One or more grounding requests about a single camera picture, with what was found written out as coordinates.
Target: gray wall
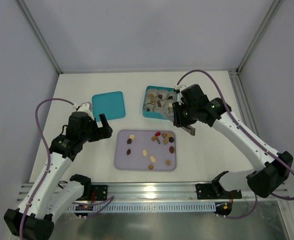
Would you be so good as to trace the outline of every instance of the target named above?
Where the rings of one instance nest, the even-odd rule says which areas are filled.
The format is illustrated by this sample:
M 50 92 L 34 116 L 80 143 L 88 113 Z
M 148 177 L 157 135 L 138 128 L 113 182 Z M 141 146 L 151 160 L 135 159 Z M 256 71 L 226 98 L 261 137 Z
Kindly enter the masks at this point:
M 0 240 L 8 239 L 4 213 L 15 207 L 37 153 L 35 108 L 53 95 L 57 77 L 15 1 L 0 0 Z
M 242 80 L 264 140 L 294 156 L 294 0 L 283 2 Z
M 63 72 L 236 68 L 272 0 L 25 0 Z

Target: teal container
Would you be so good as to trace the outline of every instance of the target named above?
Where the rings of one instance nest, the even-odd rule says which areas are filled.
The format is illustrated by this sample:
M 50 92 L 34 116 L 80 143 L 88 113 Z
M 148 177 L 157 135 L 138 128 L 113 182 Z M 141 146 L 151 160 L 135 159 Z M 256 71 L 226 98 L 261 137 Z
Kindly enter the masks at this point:
M 170 87 L 163 87 L 163 86 L 148 86 L 148 87 L 146 88 L 146 92 L 145 92 L 145 95 L 144 95 L 144 98 L 143 98 L 143 102 L 144 102 L 144 99 L 146 98 L 147 90 L 149 90 L 149 89 L 167 90 L 167 91 L 169 91 L 169 92 L 172 92 L 172 91 L 175 90 L 174 88 L 170 88 Z M 162 116 L 160 113 L 158 113 L 158 112 L 144 111 L 144 110 L 143 110 L 143 105 L 142 105 L 142 115 L 143 115 L 145 118 L 168 120 L 168 119 L 166 119 L 165 117 L 163 117 L 163 116 Z

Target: metal floor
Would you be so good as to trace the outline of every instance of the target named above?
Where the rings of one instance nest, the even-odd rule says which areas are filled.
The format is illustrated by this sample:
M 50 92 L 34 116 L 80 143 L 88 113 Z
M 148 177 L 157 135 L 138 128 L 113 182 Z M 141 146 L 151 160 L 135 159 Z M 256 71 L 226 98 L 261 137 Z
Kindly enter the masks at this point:
M 253 202 L 235 202 L 232 216 L 248 212 Z M 61 216 L 50 240 L 288 240 L 277 201 L 261 201 L 241 220 L 211 212 L 103 214 L 78 220 Z

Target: white table surface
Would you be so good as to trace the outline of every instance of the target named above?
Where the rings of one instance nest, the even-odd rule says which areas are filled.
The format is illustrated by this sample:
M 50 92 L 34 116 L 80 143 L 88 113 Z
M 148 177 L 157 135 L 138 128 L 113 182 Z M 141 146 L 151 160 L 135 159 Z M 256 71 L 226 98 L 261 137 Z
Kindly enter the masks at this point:
M 127 72 L 62 74 L 55 90 L 55 98 L 64 98 L 81 104 L 91 101 L 93 95 L 122 91 L 126 116 L 110 120 L 113 135 L 109 139 L 86 143 L 61 180 L 69 180 L 74 174 L 91 178 L 93 182 L 189 182 L 211 181 L 222 171 L 232 172 L 251 169 L 249 161 L 223 135 L 209 126 L 197 122 L 196 136 L 190 136 L 174 127 L 170 121 L 145 118 L 142 104 L 146 87 L 174 87 L 185 72 Z M 227 71 L 209 72 L 217 81 L 227 103 L 240 117 Z M 201 73 L 193 73 L 182 82 L 186 85 L 199 84 L 209 99 L 218 97 L 212 82 Z M 50 146 L 60 134 L 62 125 L 68 123 L 72 107 L 60 101 L 51 104 L 44 129 Z M 167 130 L 176 134 L 177 168 L 172 172 L 127 171 L 114 167 L 117 133 L 123 129 Z M 34 182 L 47 161 L 43 143 L 40 143 L 30 182 Z

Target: white backdrop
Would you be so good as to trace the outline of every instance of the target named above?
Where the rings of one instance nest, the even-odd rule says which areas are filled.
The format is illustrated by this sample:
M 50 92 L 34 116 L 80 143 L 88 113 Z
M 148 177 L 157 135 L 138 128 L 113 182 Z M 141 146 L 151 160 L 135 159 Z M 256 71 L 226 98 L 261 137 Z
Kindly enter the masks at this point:
M 63 72 L 238 67 L 272 0 L 26 0 Z

